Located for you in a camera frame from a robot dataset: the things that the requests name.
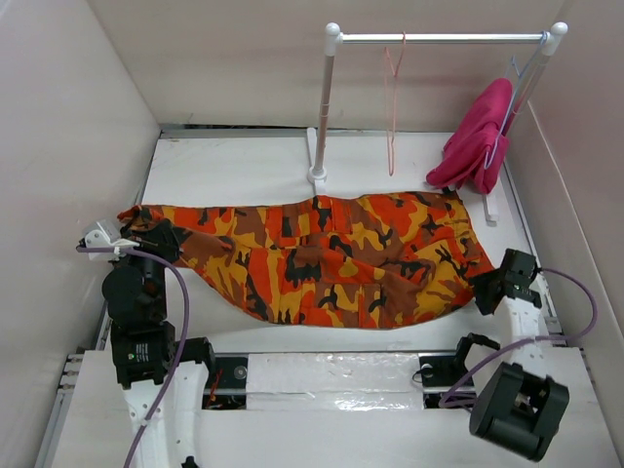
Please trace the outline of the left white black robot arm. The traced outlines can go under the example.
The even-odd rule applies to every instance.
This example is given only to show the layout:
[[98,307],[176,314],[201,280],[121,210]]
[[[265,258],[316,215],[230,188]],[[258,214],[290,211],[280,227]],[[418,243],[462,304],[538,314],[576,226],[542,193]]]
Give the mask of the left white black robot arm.
[[102,293],[112,361],[133,430],[124,464],[199,467],[202,400],[217,363],[206,338],[188,335],[190,300],[183,281],[181,329],[168,320],[166,274],[181,276],[174,266],[181,233],[167,220],[145,229],[127,226],[123,233],[130,245],[121,249]]

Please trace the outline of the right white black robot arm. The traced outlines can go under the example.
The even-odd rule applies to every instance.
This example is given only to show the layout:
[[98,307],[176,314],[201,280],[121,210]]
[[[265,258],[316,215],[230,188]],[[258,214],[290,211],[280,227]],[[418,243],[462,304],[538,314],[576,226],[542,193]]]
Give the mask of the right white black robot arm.
[[476,305],[498,338],[460,338],[450,371],[474,383],[470,433],[527,460],[540,461],[557,435],[569,403],[566,386],[547,373],[537,340],[542,301],[531,288],[538,266],[530,253],[508,249],[499,267],[470,280]]

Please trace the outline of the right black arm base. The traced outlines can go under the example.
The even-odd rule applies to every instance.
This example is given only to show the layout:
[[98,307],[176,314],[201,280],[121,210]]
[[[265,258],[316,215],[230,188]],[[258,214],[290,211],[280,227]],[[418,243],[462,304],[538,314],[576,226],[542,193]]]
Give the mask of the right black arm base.
[[485,347],[489,352],[500,349],[498,342],[470,332],[459,339],[453,351],[418,354],[419,368],[412,375],[412,382],[422,388],[426,410],[437,409],[442,395],[468,371],[466,359],[474,346]]

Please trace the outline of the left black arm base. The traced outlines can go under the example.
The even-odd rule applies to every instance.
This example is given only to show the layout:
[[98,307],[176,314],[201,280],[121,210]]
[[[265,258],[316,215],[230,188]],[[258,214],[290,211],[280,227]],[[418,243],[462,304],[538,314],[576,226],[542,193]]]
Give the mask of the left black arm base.
[[203,410],[244,410],[247,407],[247,353],[217,353],[202,399]]

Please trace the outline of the orange camouflage trousers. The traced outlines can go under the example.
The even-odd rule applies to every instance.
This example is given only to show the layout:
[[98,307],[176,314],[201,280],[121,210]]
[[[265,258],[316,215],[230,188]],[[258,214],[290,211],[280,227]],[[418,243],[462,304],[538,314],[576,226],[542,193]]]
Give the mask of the orange camouflage trousers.
[[134,239],[167,228],[178,267],[275,325],[391,330],[425,323],[470,302],[470,280],[492,268],[453,192],[316,196],[258,207],[137,205],[119,220]]

